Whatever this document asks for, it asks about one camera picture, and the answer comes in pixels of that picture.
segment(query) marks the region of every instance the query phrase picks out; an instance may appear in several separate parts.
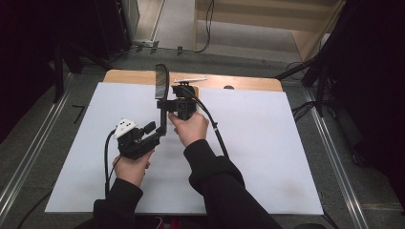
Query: black sweatshirt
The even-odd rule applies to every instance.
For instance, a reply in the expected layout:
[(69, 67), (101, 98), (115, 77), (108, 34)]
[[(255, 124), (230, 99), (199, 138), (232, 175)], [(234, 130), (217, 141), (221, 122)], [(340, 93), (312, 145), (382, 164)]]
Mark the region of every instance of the black sweatshirt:
[[(245, 189), (238, 168), (228, 158), (215, 156), (206, 140), (190, 144), (184, 155), (191, 167), (189, 182), (203, 195), (209, 228), (281, 228)], [(93, 218), (76, 228), (156, 228), (153, 222), (136, 220), (142, 195), (139, 187), (117, 178), (108, 197), (95, 201)]]

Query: gray floor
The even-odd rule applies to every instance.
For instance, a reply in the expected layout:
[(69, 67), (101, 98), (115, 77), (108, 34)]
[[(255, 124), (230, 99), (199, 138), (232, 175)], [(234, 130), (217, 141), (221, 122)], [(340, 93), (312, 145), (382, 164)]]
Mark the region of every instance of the gray floor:
[[(167, 4), (171, 2), (176, 3), (179, 1), (166, 0), (165, 7), (169, 8), (170, 5)], [(237, 40), (230, 40), (232, 36), (221, 40), (219, 34), (221, 30), (213, 29), (213, 45), (210, 46), (207, 53), (184, 52), (182, 55), (177, 55), (176, 52), (160, 50), (155, 54), (151, 54), (150, 50), (144, 49), (142, 52), (126, 53), (113, 64), (118, 69), (154, 70), (155, 64), (165, 63), (172, 72), (272, 77), (282, 73), (289, 63), (299, 61), (299, 55), (291, 46), (291, 44), (293, 45), (291, 43), (292, 38), (288, 38), (287, 31), (278, 31), (283, 37), (282, 39), (267, 40), (255, 36), (258, 39), (263, 39), (264, 43), (268, 43), (266, 47), (268, 47), (269, 51), (261, 51), (260, 47), (264, 47), (262, 45), (254, 48), (249, 47), (253, 45), (251, 43), (241, 45), (242, 41), (250, 39), (246, 38), (246, 36), (251, 35), (257, 29), (250, 28), (251, 31), (245, 33), (245, 35), (239, 33)], [(169, 37), (172, 37), (172, 35), (164, 31), (163, 26), (161, 26), (157, 33), (157, 39), (162, 47), (176, 48), (178, 45), (186, 47), (187, 44), (182, 43), (179, 38), (175, 38), (175, 41), (173, 41)], [(105, 71), (96, 65), (86, 66), (81, 75), (73, 75), (74, 82), (63, 110), (54, 123), (51, 133), (42, 146), (38, 158), (28, 173), (27, 179), (8, 211), (5, 220), (0, 225), (1, 228), (16, 228), (18, 222), (35, 203), (51, 191), (50, 186), (59, 175), (82, 118), (75, 124), (79, 109), (74, 108), (73, 105), (88, 105), (96, 88), (96, 83), (102, 81), (104, 75)], [(297, 73), (282, 82), (291, 108), (297, 107), (306, 101), (304, 89), (300, 86), (299, 80), (296, 80), (301, 78), (302, 75), (302, 73)], [(17, 124), (9, 137), (0, 145), (0, 190), (4, 190), (11, 180), (14, 171), (16, 171), (36, 132), (51, 109), (52, 101), (53, 89), (50, 89), (37, 101)], [(327, 112), (325, 114), (325, 121), (330, 129), (330, 135), (356, 196), (363, 207), (370, 228), (404, 228), (405, 218), (400, 215), (402, 208), (387, 179), (372, 168), (361, 168), (352, 163), (351, 149), (337, 122)], [(355, 228), (313, 116), (310, 113), (306, 114), (297, 123), (297, 128), (323, 207), (340, 228)], [(24, 228), (73, 228), (91, 216), (91, 214), (45, 214), (46, 202), (47, 200), (31, 214)], [(327, 228), (332, 228), (321, 217), (280, 215), (274, 217), (284, 228), (294, 228), (296, 225), (305, 222), (317, 222)]]

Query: white paper sheet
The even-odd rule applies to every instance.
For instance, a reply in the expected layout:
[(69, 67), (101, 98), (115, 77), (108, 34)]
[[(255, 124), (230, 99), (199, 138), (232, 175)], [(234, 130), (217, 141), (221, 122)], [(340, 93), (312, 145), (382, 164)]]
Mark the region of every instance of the white paper sheet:
[[(322, 215), (286, 94), (200, 90), (201, 101), (219, 123), (230, 159), (241, 170), (248, 192), (270, 214)], [(45, 212), (93, 211), (94, 201), (104, 198), (103, 150), (107, 135), (123, 117), (140, 127), (150, 121), (159, 126), (160, 110), (154, 94), (154, 86), (98, 84)], [(191, 170), (182, 154), (184, 148), (170, 120), (167, 124), (168, 133), (160, 139), (142, 182), (144, 196), (136, 212), (204, 214), (203, 198), (188, 183)], [(207, 140), (221, 155), (211, 126)], [(117, 141), (111, 139), (110, 169), (117, 155)]]

